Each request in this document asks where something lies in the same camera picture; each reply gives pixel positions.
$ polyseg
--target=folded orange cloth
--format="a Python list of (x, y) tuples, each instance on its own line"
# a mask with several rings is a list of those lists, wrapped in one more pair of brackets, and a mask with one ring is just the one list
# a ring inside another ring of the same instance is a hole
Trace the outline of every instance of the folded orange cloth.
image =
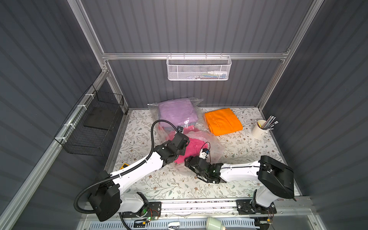
[(220, 109), (205, 113), (209, 130), (220, 136), (243, 130), (243, 126), (231, 109)]

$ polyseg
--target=white cup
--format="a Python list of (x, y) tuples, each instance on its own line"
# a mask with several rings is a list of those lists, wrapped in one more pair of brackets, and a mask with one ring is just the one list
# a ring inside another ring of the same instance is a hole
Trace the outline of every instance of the white cup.
[[(258, 120), (257, 121), (261, 126), (263, 126), (266, 121), (265, 120)], [(268, 130), (263, 130), (261, 129), (258, 125), (257, 122), (255, 123), (255, 126), (252, 130), (252, 136), (255, 139), (263, 139), (264, 136), (266, 136), (268, 134)]]

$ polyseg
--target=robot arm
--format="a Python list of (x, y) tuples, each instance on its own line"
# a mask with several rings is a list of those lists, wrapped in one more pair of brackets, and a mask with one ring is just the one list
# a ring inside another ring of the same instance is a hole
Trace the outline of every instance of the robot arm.
[[(188, 144), (189, 138), (178, 132), (172, 141), (156, 146), (150, 157), (147, 155), (111, 174), (105, 171), (100, 173), (96, 178), (97, 182), (77, 196), (75, 209), (87, 214), (96, 213), (100, 221), (109, 219), (116, 212), (131, 212), (143, 216), (149, 205), (144, 195), (139, 192), (136, 194), (124, 192), (147, 174), (174, 162), (179, 155), (184, 155)], [(293, 171), (279, 161), (261, 156), (260, 161), (248, 164), (210, 164), (206, 161), (208, 154), (209, 150), (203, 149), (199, 156), (185, 159), (185, 166), (195, 172), (202, 181), (218, 184), (233, 180), (258, 180), (263, 183), (263, 187), (255, 191), (253, 200), (249, 203), (251, 206), (249, 214), (268, 210), (272, 202), (279, 197), (294, 198)], [(76, 207), (79, 197), (85, 191), (89, 192), (88, 201), (93, 210)]]
[(287, 165), (269, 157), (248, 164), (210, 164), (201, 154), (185, 159), (185, 166), (207, 183), (226, 183), (233, 180), (255, 180), (263, 183), (251, 201), (249, 214), (267, 211), (278, 198), (294, 199), (294, 173)]

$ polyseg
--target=wire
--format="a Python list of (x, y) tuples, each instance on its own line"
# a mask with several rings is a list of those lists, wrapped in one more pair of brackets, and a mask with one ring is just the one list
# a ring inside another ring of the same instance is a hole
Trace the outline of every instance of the wire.
[(259, 168), (259, 166), (242, 166), (242, 167), (225, 167), (221, 169), (236, 169), (236, 168), (251, 168), (251, 167)]
[(278, 180), (278, 178), (275, 176), (275, 175), (273, 175), (275, 178), (276, 178), (276, 180), (281, 184), (281, 186), (285, 189), (285, 191), (287, 191), (286, 190), (286, 188), (284, 187), (284, 185)]
[(124, 227), (127, 229), (127, 230), (132, 230), (131, 228), (128, 227), (128, 225), (125, 223), (124, 219), (123, 219), (123, 214), (121, 212), (119, 212), (119, 216), (120, 216), (120, 220), (121, 222), (123, 223)]
[(156, 210), (152, 210), (152, 209), (150, 209), (151, 210), (151, 213), (152, 213), (152, 211), (155, 211), (155, 212), (157, 212), (157, 214), (159, 215), (159, 217), (160, 217), (160, 213), (158, 212), (158, 211), (156, 211)]
[(171, 126), (175, 129), (175, 131), (178, 133), (177, 128), (176, 128), (172, 123), (170, 123), (169, 121), (166, 121), (166, 120), (157, 120), (157, 121), (153, 122), (153, 123), (152, 123), (152, 126), (151, 126), (151, 143), (152, 143), (151, 151), (149, 152), (149, 154), (147, 155), (147, 157), (145, 158), (145, 160), (144, 160), (144, 161), (142, 161), (142, 162), (140, 162), (139, 164), (137, 164), (136, 166), (134, 166), (134, 167), (133, 167), (133, 168), (131, 168), (131, 169), (128, 169), (128, 170), (126, 170), (126, 171), (124, 171), (124, 172), (122, 172), (122, 173), (120, 173), (120, 174), (114, 175), (114, 176), (112, 176), (112, 177), (109, 177), (109, 178), (106, 178), (106, 179), (100, 180), (100, 181), (98, 181), (98, 182), (95, 182), (94, 184), (91, 184), (90, 186), (88, 186), (88, 187), (84, 188), (84, 189), (83, 189), (82, 191), (80, 191), (80, 192), (78, 193), (78, 195), (75, 197), (75, 200), (74, 200), (73, 206), (74, 206), (74, 209), (75, 209), (76, 211), (78, 211), (78, 212), (80, 212), (80, 213), (83, 213), (83, 214), (93, 214), (93, 213), (95, 213), (95, 211), (94, 211), (94, 210), (86, 210), (86, 209), (83, 209), (83, 208), (79, 207), (79, 205), (78, 205), (78, 201), (79, 201), (80, 197), (81, 197), (83, 194), (85, 194), (85, 192), (86, 192), (86, 191), (88, 191), (90, 188), (92, 188), (92, 187), (94, 187), (94, 186), (97, 186), (97, 185), (103, 184), (103, 183), (105, 183), (105, 182), (107, 182), (107, 181), (114, 180), (114, 179), (116, 179), (116, 178), (118, 178), (118, 177), (121, 177), (121, 176), (123, 176), (123, 175), (127, 174), (127, 173), (130, 173), (130, 172), (132, 172), (132, 171), (136, 170), (137, 168), (139, 168), (140, 166), (142, 166), (145, 162), (147, 162), (147, 161), (149, 160), (149, 158), (151, 157), (151, 155), (152, 155), (152, 153), (153, 153), (153, 149), (155, 148), (155, 141), (154, 141), (154, 139), (153, 139), (153, 127), (154, 127), (154, 126), (155, 126), (155, 124), (156, 124), (156, 123), (158, 123), (158, 122), (166, 122), (166, 123), (168, 123), (168, 124), (169, 124), (169, 125), (171, 125)]
[(273, 211), (272, 211), (272, 217), (270, 216), (271, 214), (270, 214), (270, 210), (272, 211), (272, 208), (270, 208), (270, 207), (268, 207), (268, 210), (267, 210), (267, 217), (270, 219), (270, 224), (271, 224), (271, 227), (273, 228), (273, 230), (275, 230), (275, 228), (273, 227), (273, 224), (272, 224), (272, 222), (273, 222), (273, 217), (275, 216), (275, 214), (273, 213)]
[(211, 164), (211, 153), (210, 153), (210, 149), (211, 149), (211, 143), (210, 142), (208, 142), (208, 141), (206, 141), (203, 145), (202, 145), (202, 147), (201, 147), (201, 149), (200, 149), (200, 151), (199, 151), (199, 153), (198, 154), (200, 154), (201, 153), (201, 151), (202, 151), (202, 149), (203, 149), (203, 146), (205, 146), (205, 144), (206, 143), (208, 143), (208, 155), (209, 155), (209, 163)]
[(202, 179), (201, 177), (199, 177), (198, 173), (197, 173), (197, 178), (200, 179), (203, 182), (209, 183), (208, 181), (205, 181), (204, 179)]

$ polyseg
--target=plastic bag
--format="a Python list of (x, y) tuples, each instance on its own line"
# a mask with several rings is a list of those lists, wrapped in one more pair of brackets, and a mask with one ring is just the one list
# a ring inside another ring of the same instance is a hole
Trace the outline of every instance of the plastic bag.
[[(213, 135), (211, 132), (207, 130), (197, 131), (197, 132), (189, 132), (186, 134), (189, 138), (198, 139), (204, 142), (209, 142), (209, 156), (207, 157), (207, 162), (211, 164), (218, 163), (222, 154), (225, 152), (225, 147), (219, 142), (217, 137)], [(179, 173), (185, 176), (195, 176), (195, 173), (192, 172), (190, 169), (184, 166), (184, 163), (177, 164), (175, 162), (170, 164), (171, 167), (176, 169)]]
[[(167, 120), (175, 127), (182, 126), (183, 133), (192, 139), (210, 143), (210, 156), (207, 162), (218, 163), (225, 147), (208, 130), (208, 125), (204, 118), (204, 111), (197, 105), (201, 102), (197, 98), (172, 99), (165, 102), (148, 104), (153, 120)], [(160, 143), (171, 140), (174, 137), (175, 130), (165, 122), (159, 122), (156, 125), (158, 139)], [(184, 163), (170, 164), (174, 169), (183, 175), (194, 175), (190, 169), (184, 166)]]
[[(153, 121), (163, 119), (171, 122), (175, 127), (182, 126), (184, 134), (189, 131), (208, 130), (204, 119), (204, 112), (197, 105), (203, 101), (198, 98), (172, 99), (159, 103), (148, 104)], [(159, 122), (156, 125), (158, 139), (163, 143), (169, 139), (174, 128), (168, 123)]]

